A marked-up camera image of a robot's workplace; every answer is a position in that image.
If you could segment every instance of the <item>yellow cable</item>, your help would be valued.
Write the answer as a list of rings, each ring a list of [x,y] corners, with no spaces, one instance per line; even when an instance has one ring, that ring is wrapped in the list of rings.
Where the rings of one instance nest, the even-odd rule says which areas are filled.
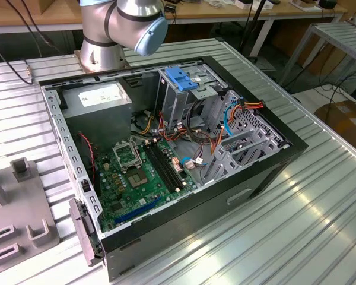
[[[149,131],[151,122],[152,122],[152,116],[149,117],[148,125],[142,132],[139,133],[140,135],[145,135]]]

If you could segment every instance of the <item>green motherboard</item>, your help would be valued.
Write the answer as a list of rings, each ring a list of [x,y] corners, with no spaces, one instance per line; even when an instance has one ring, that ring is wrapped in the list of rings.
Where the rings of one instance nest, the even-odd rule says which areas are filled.
[[[138,145],[134,148],[138,154],[127,146],[120,147],[116,154],[111,152],[96,159],[100,178],[100,190],[96,192],[103,208],[99,217],[103,232],[196,189],[187,170],[178,173],[174,168],[172,158],[175,154],[166,141],[161,140],[153,147],[155,150],[151,153],[149,146]],[[131,166],[126,170],[122,167],[137,157],[140,161],[137,167]],[[171,183],[174,179],[181,183],[181,188]]]

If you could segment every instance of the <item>slotted aluminum surface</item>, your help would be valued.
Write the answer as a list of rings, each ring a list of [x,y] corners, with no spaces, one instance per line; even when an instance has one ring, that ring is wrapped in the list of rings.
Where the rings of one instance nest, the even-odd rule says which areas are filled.
[[[346,22],[315,24],[313,33],[356,59],[356,26]]]
[[[157,255],[116,284],[356,284],[356,152],[226,43],[163,45],[132,66],[212,55],[309,148],[265,191],[236,211]],[[38,80],[82,74],[74,56],[30,61]],[[25,75],[25,66],[15,63]],[[0,64],[0,168],[35,160],[62,242],[0,273],[0,284],[107,284],[88,267],[68,212],[71,185],[38,86]]]

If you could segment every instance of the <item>red cable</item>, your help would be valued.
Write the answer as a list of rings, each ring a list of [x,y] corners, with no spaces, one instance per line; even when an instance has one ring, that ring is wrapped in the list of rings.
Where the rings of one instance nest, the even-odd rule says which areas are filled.
[[[90,141],[88,140],[88,138],[85,137],[85,135],[83,134],[79,134],[81,137],[83,137],[83,139],[85,139],[86,143],[88,144],[88,148],[90,149],[90,153],[91,153],[91,163],[93,165],[93,183],[95,182],[95,166],[94,166],[94,153],[93,153],[93,148],[91,147]]]

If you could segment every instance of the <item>connector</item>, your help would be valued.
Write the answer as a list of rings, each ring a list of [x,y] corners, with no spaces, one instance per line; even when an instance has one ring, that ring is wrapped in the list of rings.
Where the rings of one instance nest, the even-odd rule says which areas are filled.
[[[241,110],[244,112],[245,111],[245,101],[244,97],[240,97],[237,99],[237,104],[241,106]]]

